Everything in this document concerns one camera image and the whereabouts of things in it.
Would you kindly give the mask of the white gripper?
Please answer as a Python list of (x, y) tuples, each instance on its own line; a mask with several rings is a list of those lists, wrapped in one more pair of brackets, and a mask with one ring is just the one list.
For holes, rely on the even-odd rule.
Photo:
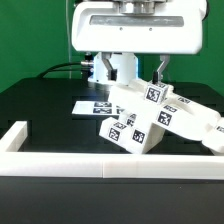
[[(102, 52), (108, 79), (117, 79), (111, 53), (196, 54), (203, 42), (202, 21), (208, 0), (110, 0), (77, 5), (72, 45), (78, 51)], [(162, 81), (169, 55), (160, 56), (152, 83)]]

